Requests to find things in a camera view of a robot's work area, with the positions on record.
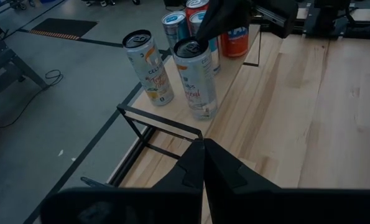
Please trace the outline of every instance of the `silver can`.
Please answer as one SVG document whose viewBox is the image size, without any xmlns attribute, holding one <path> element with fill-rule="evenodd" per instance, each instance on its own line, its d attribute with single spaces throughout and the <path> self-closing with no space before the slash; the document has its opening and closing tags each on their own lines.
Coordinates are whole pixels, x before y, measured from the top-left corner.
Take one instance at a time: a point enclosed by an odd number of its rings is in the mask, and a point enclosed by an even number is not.
<svg viewBox="0 0 370 224">
<path fill-rule="evenodd" d="M 218 110 L 211 51 L 208 42 L 189 37 L 178 42 L 173 59 L 195 119 L 211 119 Z"/>
<path fill-rule="evenodd" d="M 172 52 L 173 47 L 179 40 L 190 37 L 184 12 L 170 12 L 161 19 L 161 22 Z"/>
<path fill-rule="evenodd" d="M 148 30 L 137 30 L 125 36 L 123 45 L 152 104 L 169 103 L 173 91 L 152 34 Z"/>
<path fill-rule="evenodd" d="M 198 29 L 200 28 L 201 22 L 203 22 L 206 10 L 202 10 L 194 13 L 190 16 L 190 29 L 192 30 L 192 35 L 196 36 Z M 220 50 L 218 37 L 212 38 L 209 42 L 211 55 L 212 55 L 212 67 L 214 75 L 218 74 L 221 70 L 220 63 Z"/>
</svg>

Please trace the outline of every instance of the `white can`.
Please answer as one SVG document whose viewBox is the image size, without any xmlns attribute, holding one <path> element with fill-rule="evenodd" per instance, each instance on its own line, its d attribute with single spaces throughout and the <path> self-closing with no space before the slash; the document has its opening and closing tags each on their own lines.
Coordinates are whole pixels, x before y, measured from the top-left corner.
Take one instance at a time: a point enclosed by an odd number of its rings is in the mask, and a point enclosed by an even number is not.
<svg viewBox="0 0 370 224">
<path fill-rule="evenodd" d="M 152 104 L 169 103 L 173 91 L 152 34 L 148 30 L 137 30 L 123 39 L 123 45 Z"/>
<path fill-rule="evenodd" d="M 193 117 L 213 118 L 218 102 L 208 42 L 199 43 L 194 37 L 189 37 L 178 42 L 173 51 Z"/>
<path fill-rule="evenodd" d="M 190 29 L 192 30 L 192 35 L 196 36 L 198 29 L 203 22 L 206 10 L 198 11 L 190 16 Z M 218 74 L 221 70 L 221 63 L 220 63 L 220 50 L 219 50 L 219 43 L 218 37 L 212 38 L 208 41 L 210 44 L 210 50 L 212 55 L 212 65 L 213 65 L 213 72 L 214 75 Z"/>
</svg>

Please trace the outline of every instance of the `celsius can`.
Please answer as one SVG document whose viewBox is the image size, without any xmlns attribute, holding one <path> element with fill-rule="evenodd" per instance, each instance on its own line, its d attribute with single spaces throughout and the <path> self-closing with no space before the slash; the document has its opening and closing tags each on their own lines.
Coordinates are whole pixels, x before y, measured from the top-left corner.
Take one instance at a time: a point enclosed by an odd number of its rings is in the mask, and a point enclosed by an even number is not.
<svg viewBox="0 0 370 224">
<path fill-rule="evenodd" d="M 161 21 L 173 52 L 173 47 L 179 40 L 190 37 L 186 14 L 182 11 L 171 12 L 165 15 Z"/>
<path fill-rule="evenodd" d="M 222 54 L 240 57 L 248 51 L 248 28 L 239 27 L 221 35 Z"/>
<path fill-rule="evenodd" d="M 204 19 L 205 12 L 206 10 L 202 10 L 190 16 L 190 30 L 192 31 L 193 36 L 196 36 L 196 33 L 200 28 L 201 22 Z M 218 48 L 218 37 L 212 38 L 210 41 L 208 41 L 208 43 L 210 45 L 211 50 L 213 73 L 214 75 L 216 75 L 221 70 L 220 51 Z"/>
<path fill-rule="evenodd" d="M 213 118 L 218 110 L 208 42 L 189 37 L 173 49 L 183 89 L 195 119 Z"/>
<path fill-rule="evenodd" d="M 208 0 L 188 0 L 186 2 L 187 21 L 189 22 L 190 16 L 193 15 L 194 13 L 207 9 L 208 9 Z"/>
<path fill-rule="evenodd" d="M 152 34 L 148 30 L 131 32 L 123 39 L 123 45 L 152 104 L 169 103 L 173 91 Z"/>
</svg>

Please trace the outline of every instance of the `aluminum can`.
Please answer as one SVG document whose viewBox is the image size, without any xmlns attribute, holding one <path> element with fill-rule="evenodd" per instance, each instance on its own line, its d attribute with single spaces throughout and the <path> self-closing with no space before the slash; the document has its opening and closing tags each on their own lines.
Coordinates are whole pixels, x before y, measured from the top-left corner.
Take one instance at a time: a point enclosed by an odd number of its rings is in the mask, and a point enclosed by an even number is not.
<svg viewBox="0 0 370 224">
<path fill-rule="evenodd" d="M 131 32 L 123 45 L 134 70 L 154 106 L 166 105 L 173 91 L 159 49 L 148 30 Z"/>
<path fill-rule="evenodd" d="M 208 9 L 209 0 L 188 0 L 186 2 L 186 18 L 189 23 L 190 16 L 194 13 Z"/>
<path fill-rule="evenodd" d="M 239 27 L 221 35 L 222 54 L 240 57 L 248 51 L 248 28 Z"/>
<path fill-rule="evenodd" d="M 173 51 L 193 117 L 199 120 L 213 118 L 218 110 L 218 100 L 208 42 L 189 37 L 178 42 Z"/>
<path fill-rule="evenodd" d="M 193 36 L 196 36 L 197 31 L 200 28 L 201 22 L 203 22 L 205 13 L 206 10 L 202 10 L 190 16 L 190 30 L 192 31 Z M 208 43 L 210 45 L 211 50 L 213 73 L 214 75 L 216 75 L 221 70 L 218 37 L 212 38 L 211 40 L 208 41 Z"/>
<path fill-rule="evenodd" d="M 161 21 L 171 52 L 173 52 L 173 47 L 179 40 L 190 37 L 186 14 L 182 11 L 171 12 L 165 15 Z"/>
</svg>

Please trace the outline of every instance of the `wooden table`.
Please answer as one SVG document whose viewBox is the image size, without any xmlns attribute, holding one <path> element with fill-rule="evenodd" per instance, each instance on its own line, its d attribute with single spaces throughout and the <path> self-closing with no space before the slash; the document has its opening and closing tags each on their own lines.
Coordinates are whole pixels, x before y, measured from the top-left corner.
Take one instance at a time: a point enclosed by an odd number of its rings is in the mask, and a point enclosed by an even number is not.
<svg viewBox="0 0 370 224">
<path fill-rule="evenodd" d="M 356 12 L 370 20 L 370 11 Z M 256 51 L 254 43 L 245 62 L 255 62 Z M 280 187 L 370 189 L 370 40 L 262 33 L 260 66 L 241 65 L 228 81 L 211 123 L 169 116 L 197 125 Z M 190 145 L 160 131 L 150 143 L 178 155 Z M 175 163 L 145 149 L 120 186 L 151 187 Z M 202 223 L 211 223 L 206 194 Z"/>
</svg>

